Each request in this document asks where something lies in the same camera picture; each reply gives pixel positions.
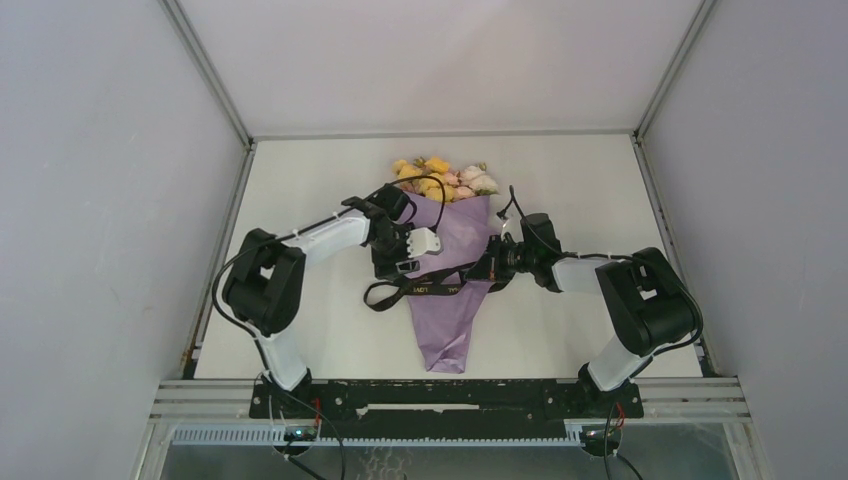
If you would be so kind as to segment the pink wrapping paper sheet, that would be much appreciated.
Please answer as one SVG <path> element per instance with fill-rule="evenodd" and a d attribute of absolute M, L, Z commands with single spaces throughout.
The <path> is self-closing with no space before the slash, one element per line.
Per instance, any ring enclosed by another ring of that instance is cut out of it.
<path fill-rule="evenodd" d="M 413 278 L 465 264 L 476 263 L 490 236 L 490 198 L 475 196 L 441 205 L 439 202 L 413 195 L 417 206 L 413 217 L 416 227 L 436 225 L 442 251 L 419 258 L 420 270 Z M 446 295 L 417 293 L 407 298 L 411 309 L 416 341 L 424 368 L 430 373 L 461 374 L 471 342 L 473 320 L 489 288 L 487 281 L 462 283 L 457 273 L 442 281 Z"/>

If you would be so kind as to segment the white fake flower stem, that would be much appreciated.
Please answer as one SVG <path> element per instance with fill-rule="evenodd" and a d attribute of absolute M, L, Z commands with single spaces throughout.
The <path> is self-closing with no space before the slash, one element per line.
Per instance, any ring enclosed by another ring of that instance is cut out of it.
<path fill-rule="evenodd" d="M 470 165 L 461 170 L 459 181 L 461 186 L 466 187 L 476 196 L 495 195 L 500 190 L 485 163 Z"/>

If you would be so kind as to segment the yellow fake flower stem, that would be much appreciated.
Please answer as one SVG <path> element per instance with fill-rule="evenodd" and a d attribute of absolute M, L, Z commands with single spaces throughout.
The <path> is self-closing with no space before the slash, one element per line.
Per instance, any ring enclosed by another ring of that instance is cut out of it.
<path fill-rule="evenodd" d="M 391 165 L 391 171 L 401 190 L 414 193 L 436 202 L 445 202 L 443 174 L 455 173 L 451 164 L 440 158 L 419 157 L 413 161 L 399 159 Z"/>

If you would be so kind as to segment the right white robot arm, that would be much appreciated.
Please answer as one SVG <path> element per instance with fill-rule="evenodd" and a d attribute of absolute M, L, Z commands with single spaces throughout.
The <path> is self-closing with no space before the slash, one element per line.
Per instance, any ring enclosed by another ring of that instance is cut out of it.
<path fill-rule="evenodd" d="M 587 414 L 605 415 L 617 403 L 617 390 L 654 357 L 702 334 L 700 307 L 659 249 L 630 255 L 568 252 L 548 214 L 524 216 L 519 225 L 521 240 L 508 233 L 490 236 L 465 277 L 504 286 L 517 274 L 530 274 L 550 292 L 586 289 L 603 298 L 614 335 L 579 370 L 578 402 Z"/>

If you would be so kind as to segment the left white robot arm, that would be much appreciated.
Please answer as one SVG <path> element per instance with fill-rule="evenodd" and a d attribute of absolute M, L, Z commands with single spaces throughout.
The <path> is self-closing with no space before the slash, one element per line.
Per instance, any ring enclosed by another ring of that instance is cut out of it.
<path fill-rule="evenodd" d="M 301 302 L 307 270 L 353 246 L 377 258 L 376 275 L 393 279 L 417 270 L 420 257 L 437 254 L 435 226 L 401 222 L 409 197 L 386 184 L 366 197 L 342 201 L 340 212 L 288 234 L 249 231 L 236 255 L 212 283 L 212 306 L 246 332 L 258 350 L 263 376 L 275 384 L 274 404 L 290 417 L 311 407 L 310 371 L 289 327 Z"/>

